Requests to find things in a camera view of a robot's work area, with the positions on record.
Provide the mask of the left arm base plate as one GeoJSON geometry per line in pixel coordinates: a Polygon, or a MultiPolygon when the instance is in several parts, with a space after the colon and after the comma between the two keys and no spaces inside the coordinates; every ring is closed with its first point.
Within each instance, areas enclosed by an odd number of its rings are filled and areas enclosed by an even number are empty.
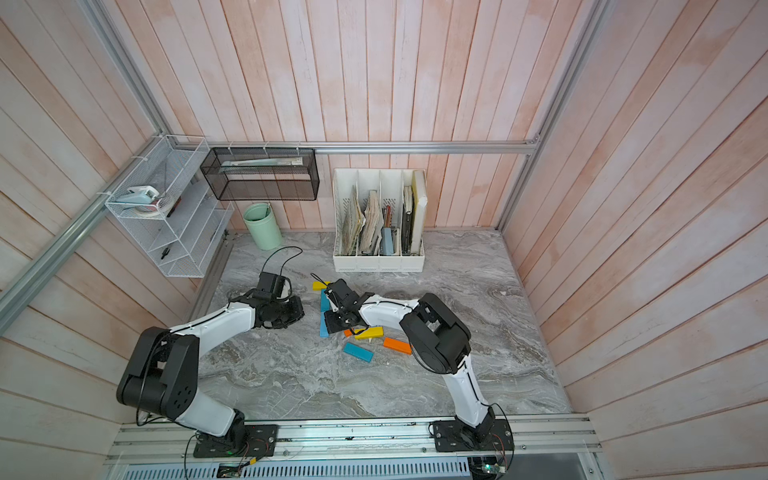
{"type": "Polygon", "coordinates": [[[251,458],[274,455],[277,424],[236,424],[223,437],[199,433],[194,458],[251,458]]]}

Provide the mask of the light blue wooden block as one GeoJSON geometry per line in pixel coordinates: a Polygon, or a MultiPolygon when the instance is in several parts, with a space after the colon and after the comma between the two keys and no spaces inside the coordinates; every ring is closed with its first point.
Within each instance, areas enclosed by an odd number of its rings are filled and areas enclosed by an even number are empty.
{"type": "Polygon", "coordinates": [[[320,318],[319,335],[320,335],[321,338],[328,338],[329,337],[329,332],[328,332],[328,329],[327,329],[327,324],[326,324],[326,319],[325,319],[325,314],[324,313],[321,314],[321,318],[320,318]]]}

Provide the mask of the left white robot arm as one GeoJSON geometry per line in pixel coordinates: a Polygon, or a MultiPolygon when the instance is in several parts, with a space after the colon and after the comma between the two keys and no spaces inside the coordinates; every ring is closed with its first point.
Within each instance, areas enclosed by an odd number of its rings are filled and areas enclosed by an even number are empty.
{"type": "Polygon", "coordinates": [[[200,391],[200,359],[229,339],[253,329],[284,329],[304,316],[291,281],[263,272],[257,286],[204,317],[170,329],[141,333],[118,384],[116,398],[209,436],[240,436],[240,412],[200,391]]]}

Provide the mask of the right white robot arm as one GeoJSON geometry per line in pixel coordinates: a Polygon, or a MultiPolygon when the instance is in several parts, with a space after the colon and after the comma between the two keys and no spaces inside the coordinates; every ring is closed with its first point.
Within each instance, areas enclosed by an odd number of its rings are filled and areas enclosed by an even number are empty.
{"type": "Polygon", "coordinates": [[[446,383],[462,431],[476,441],[490,434],[495,414],[474,373],[470,330],[439,297],[426,293],[415,300],[397,300],[358,294],[343,279],[328,284],[326,295],[330,309],[324,317],[330,333],[373,327],[403,332],[420,365],[446,383]]]}

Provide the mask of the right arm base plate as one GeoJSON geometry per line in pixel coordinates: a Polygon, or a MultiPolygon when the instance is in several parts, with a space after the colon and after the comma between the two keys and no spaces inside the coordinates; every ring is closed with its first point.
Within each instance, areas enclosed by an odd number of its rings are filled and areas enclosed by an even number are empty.
{"type": "Polygon", "coordinates": [[[435,449],[441,453],[499,452],[511,454],[515,450],[512,429],[502,418],[495,418],[472,428],[458,419],[430,423],[435,449]]]}

